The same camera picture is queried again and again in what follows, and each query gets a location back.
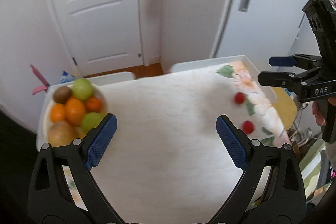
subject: kiwi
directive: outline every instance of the kiwi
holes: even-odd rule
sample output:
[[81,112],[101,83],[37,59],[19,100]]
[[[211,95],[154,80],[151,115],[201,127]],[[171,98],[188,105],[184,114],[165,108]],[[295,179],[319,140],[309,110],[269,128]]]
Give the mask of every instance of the kiwi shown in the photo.
[[54,101],[57,104],[65,104],[65,102],[71,97],[72,90],[68,86],[62,86],[58,88],[54,93]]

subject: blue gripper pad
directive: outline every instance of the blue gripper pad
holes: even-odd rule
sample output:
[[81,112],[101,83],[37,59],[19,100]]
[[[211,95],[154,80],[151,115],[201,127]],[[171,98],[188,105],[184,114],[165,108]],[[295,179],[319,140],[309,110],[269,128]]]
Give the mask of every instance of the blue gripper pad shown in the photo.
[[85,167],[88,171],[90,171],[92,167],[96,167],[99,164],[107,146],[109,145],[116,131],[117,118],[114,115],[111,115],[109,120],[98,132],[97,136],[87,150]]
[[294,67],[297,65],[296,59],[292,56],[271,57],[268,63],[272,67]]
[[245,134],[243,133],[244,136],[238,136],[238,134],[241,134],[241,130],[236,129],[231,121],[224,115],[218,117],[216,129],[235,166],[245,171],[248,166],[247,159],[251,153],[251,147],[245,139]]

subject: pink object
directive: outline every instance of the pink object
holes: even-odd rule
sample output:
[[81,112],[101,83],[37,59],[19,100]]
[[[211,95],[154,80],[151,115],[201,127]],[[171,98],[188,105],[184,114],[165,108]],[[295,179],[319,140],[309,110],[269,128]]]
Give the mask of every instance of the pink object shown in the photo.
[[36,75],[36,77],[42,82],[43,85],[40,85],[36,88],[34,88],[34,90],[32,91],[32,95],[35,95],[41,91],[45,91],[47,92],[48,87],[50,86],[50,84],[48,83],[48,81],[42,76],[42,74],[39,72],[39,70],[37,68],[35,68],[33,65],[30,65],[33,73]]
[[40,86],[37,86],[36,88],[34,88],[34,90],[32,91],[32,95],[35,95],[36,93],[39,93],[41,91],[45,91],[47,92],[48,90],[48,87],[46,85],[40,85]]
[[245,121],[242,130],[246,135],[251,134],[254,131],[254,124],[251,121]]
[[42,76],[42,74],[38,71],[37,68],[35,68],[33,65],[30,65],[30,67],[33,70],[33,73],[42,82],[43,85],[50,86],[50,84],[48,83],[48,81]]

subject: green leaf print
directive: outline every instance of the green leaf print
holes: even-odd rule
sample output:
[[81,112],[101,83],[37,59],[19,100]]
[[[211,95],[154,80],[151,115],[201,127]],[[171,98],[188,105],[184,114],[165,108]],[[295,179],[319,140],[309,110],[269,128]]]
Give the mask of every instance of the green leaf print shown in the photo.
[[247,112],[248,112],[248,114],[250,116],[252,116],[253,114],[255,114],[254,104],[252,104],[251,101],[249,99],[247,99],[247,98],[245,100],[245,105],[246,105]]
[[268,136],[274,135],[271,131],[267,130],[266,127],[262,127],[261,130],[263,131],[263,133],[265,133]]
[[265,138],[262,139],[261,142],[265,145],[265,146],[273,146],[273,141],[274,141],[275,137],[270,137],[270,138]]
[[233,73],[234,73],[234,69],[232,66],[230,65],[225,65],[222,68],[220,68],[218,71],[216,71],[218,74],[226,77],[226,78],[233,78]]
[[68,186],[69,186],[69,188],[71,190],[76,189],[76,185],[75,185],[75,182],[73,180],[70,181],[70,183],[68,184]]

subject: wooden floor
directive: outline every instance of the wooden floor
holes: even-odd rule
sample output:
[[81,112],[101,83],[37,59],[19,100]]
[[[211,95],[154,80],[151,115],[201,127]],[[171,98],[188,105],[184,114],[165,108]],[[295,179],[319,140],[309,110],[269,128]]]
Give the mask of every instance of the wooden floor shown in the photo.
[[123,72],[123,71],[132,72],[135,75],[136,79],[143,78],[143,77],[154,77],[154,76],[163,75],[163,70],[162,70],[161,65],[152,64],[149,66],[137,66],[137,67],[131,67],[131,68],[125,68],[125,69],[106,71],[106,72],[97,73],[94,75],[87,75],[87,76],[84,76],[84,78],[90,78],[90,77],[101,76],[101,75],[109,75],[112,73]]

